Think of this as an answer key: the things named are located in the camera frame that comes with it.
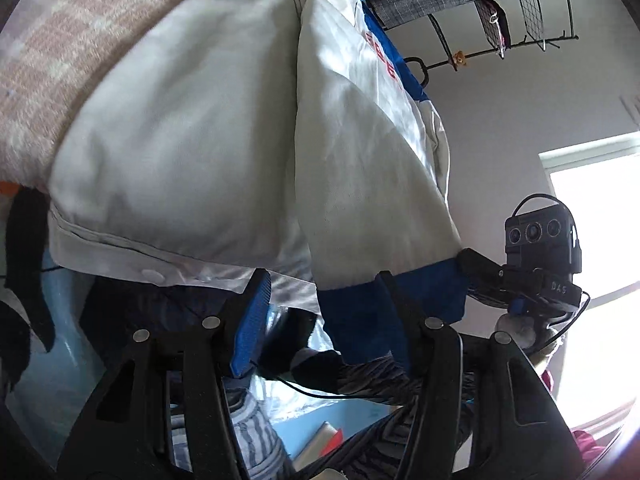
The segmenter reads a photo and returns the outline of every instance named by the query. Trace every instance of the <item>white cloth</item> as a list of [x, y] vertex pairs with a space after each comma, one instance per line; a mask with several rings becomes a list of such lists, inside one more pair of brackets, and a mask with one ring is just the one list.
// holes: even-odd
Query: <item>white cloth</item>
[[265, 267], [273, 303], [317, 311], [314, 280], [455, 256], [440, 118], [389, 65], [359, 0], [185, 0], [71, 125], [52, 257], [235, 291]]
[[438, 139], [361, 2], [299, 1], [296, 197], [316, 285], [357, 285], [454, 257], [461, 245], [434, 172]]

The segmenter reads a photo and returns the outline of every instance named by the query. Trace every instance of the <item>metal rivet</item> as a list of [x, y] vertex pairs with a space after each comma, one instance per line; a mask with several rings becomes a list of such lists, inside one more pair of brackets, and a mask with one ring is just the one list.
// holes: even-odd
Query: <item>metal rivet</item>
[[140, 330], [136, 330], [133, 333], [133, 341], [135, 341], [136, 343], [142, 343], [149, 339], [149, 336], [149, 330], [147, 330], [146, 328], [141, 328]]
[[218, 328], [220, 326], [220, 318], [209, 316], [202, 320], [202, 326], [207, 329]]
[[424, 325], [427, 328], [431, 328], [431, 330], [439, 330], [444, 326], [444, 323], [437, 317], [428, 317], [424, 320]]
[[501, 345], [508, 345], [511, 342], [511, 336], [506, 332], [496, 332], [494, 334], [496, 342]]

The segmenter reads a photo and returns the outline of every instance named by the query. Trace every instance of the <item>bright window light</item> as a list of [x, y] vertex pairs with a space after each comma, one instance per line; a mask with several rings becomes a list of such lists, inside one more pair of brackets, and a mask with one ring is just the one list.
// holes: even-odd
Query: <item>bright window light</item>
[[[574, 283], [592, 298], [640, 281], [640, 156], [627, 155], [550, 174], [574, 215], [582, 273]], [[636, 397], [640, 290], [587, 310], [568, 332], [558, 407], [569, 427]]]

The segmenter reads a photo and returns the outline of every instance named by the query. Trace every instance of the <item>black cable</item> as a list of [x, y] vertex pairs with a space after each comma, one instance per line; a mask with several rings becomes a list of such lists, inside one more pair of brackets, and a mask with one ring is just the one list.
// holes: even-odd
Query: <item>black cable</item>
[[[260, 374], [263, 377], [265, 376], [265, 374], [264, 374], [265, 370], [260, 368], [260, 365], [258, 363], [254, 363], [253, 361], [250, 361], [250, 363], [252, 365], [254, 365], [256, 368], [258, 368], [258, 370], [260, 371]], [[318, 395], [318, 394], [312, 394], [311, 392], [306, 392], [304, 390], [300, 390], [299, 388], [297, 388], [293, 384], [291, 384], [289, 381], [285, 381], [283, 378], [276, 377], [275, 379], [277, 381], [280, 381], [282, 384], [286, 384], [292, 390], [296, 390], [299, 394], [306, 395], [307, 397], [314, 397], [316, 399], [329, 399], [329, 400], [331, 400], [331, 399], [337, 399], [337, 400], [342, 400], [342, 399], [365, 399], [365, 400], [371, 400], [371, 399], [377, 399], [378, 398], [378, 397], [365, 397], [365, 396], [360, 396], [360, 395]]]
[[566, 333], [566, 331], [571, 328], [571, 326], [576, 322], [576, 320], [582, 315], [582, 313], [585, 310], [587, 310], [587, 307], [589, 306], [589, 302], [591, 301], [591, 296], [589, 295], [588, 292], [583, 291], [582, 293], [587, 296], [587, 300], [584, 302], [580, 310], [575, 314], [574, 318], [565, 326], [563, 326], [562, 329], [555, 336], [552, 336], [549, 339], [547, 339], [545, 342], [525, 350], [525, 354], [527, 355], [527, 357], [535, 354], [536, 352], [540, 352], [543, 348], [548, 347], [551, 343], [555, 342], [558, 338], [561, 338]]
[[[58, 269], [64, 269], [64, 267], [56, 265], [54, 267], [47, 267], [46, 269], [40, 269], [39, 272], [40, 274], [43, 274], [44, 272], [51, 272], [52, 270], [58, 270]], [[0, 274], [0, 280], [5, 280], [5, 279], [6, 279], [6, 274]]]
[[522, 202], [520, 202], [518, 204], [516, 209], [513, 210], [513, 214], [511, 215], [511, 217], [513, 218], [514, 216], [516, 216], [516, 214], [518, 213], [520, 208], [522, 206], [524, 206], [529, 200], [532, 200], [533, 198], [546, 198], [547, 200], [551, 200], [553, 202], [556, 202], [557, 204], [560, 204], [562, 207], [564, 207], [567, 210], [567, 212], [569, 213], [569, 216], [571, 217], [571, 222], [574, 224], [574, 229], [575, 229], [575, 238], [578, 239], [578, 227], [575, 224], [574, 215], [571, 213], [571, 210], [567, 207], [567, 205], [562, 200], [560, 200], [559, 198], [556, 198], [553, 195], [549, 195], [549, 193], [533, 193], [533, 194], [530, 194], [524, 200], [522, 200]]

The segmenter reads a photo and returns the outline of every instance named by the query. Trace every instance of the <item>wire grid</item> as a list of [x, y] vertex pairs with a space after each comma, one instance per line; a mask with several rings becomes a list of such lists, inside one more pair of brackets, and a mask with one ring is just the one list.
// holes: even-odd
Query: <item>wire grid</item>
[[476, 9], [478, 10], [478, 16], [480, 16], [482, 28], [484, 28], [486, 40], [504, 59], [505, 41], [498, 23], [498, 13], [485, 0], [476, 0]]
[[538, 46], [545, 51], [545, 23], [542, 21], [542, 7], [540, 0], [520, 0], [522, 17], [527, 34], [533, 41], [538, 42]]

